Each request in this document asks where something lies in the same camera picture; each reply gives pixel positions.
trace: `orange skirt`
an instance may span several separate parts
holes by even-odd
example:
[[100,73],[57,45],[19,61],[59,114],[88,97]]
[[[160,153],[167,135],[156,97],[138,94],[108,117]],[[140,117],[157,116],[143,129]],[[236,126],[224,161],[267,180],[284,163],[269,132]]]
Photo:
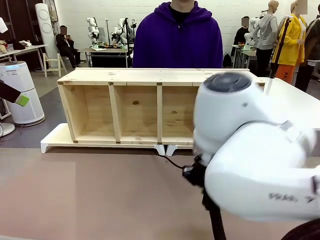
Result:
[[291,65],[279,65],[278,70],[276,71],[275,77],[282,79],[288,84],[292,84],[294,80],[296,66]]

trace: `green tip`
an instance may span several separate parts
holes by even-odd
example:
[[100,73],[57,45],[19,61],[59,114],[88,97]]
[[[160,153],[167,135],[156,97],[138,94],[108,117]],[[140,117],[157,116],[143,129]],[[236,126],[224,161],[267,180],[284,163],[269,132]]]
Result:
[[24,96],[24,95],[20,95],[15,103],[22,106],[22,107],[25,107],[28,104],[29,100],[30,100],[29,97]]

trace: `person in purple hoodie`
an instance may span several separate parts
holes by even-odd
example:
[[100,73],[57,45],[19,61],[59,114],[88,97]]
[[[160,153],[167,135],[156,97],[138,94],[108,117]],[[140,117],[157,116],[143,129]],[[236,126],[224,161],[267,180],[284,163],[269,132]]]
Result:
[[219,69],[222,62],[219,25],[197,1],[164,2],[137,29],[134,68]]

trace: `white brick wall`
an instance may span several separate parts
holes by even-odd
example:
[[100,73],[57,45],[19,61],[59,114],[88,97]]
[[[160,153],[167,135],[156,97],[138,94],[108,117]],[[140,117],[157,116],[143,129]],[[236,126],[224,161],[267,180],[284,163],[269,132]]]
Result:
[[[275,14],[278,23],[285,14],[290,13],[293,0],[278,0],[280,5]],[[59,23],[68,27],[75,46],[87,48],[91,44],[88,37],[86,18],[95,17],[100,27],[105,27],[104,19],[109,19],[109,29],[117,26],[120,18],[135,19],[138,23],[161,4],[162,0],[55,0]],[[235,34],[241,27],[241,18],[258,17],[261,10],[267,10],[269,0],[198,0],[200,7],[212,12],[222,32],[223,50],[230,53]],[[319,1],[308,1],[308,15],[305,19],[309,24],[318,14]]]

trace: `gray hoodie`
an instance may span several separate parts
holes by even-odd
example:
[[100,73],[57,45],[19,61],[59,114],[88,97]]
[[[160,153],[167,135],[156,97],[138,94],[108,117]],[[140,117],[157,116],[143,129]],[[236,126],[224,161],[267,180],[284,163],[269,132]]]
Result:
[[277,33],[277,18],[270,14],[265,15],[253,31],[253,46],[260,50],[273,49],[277,41]]

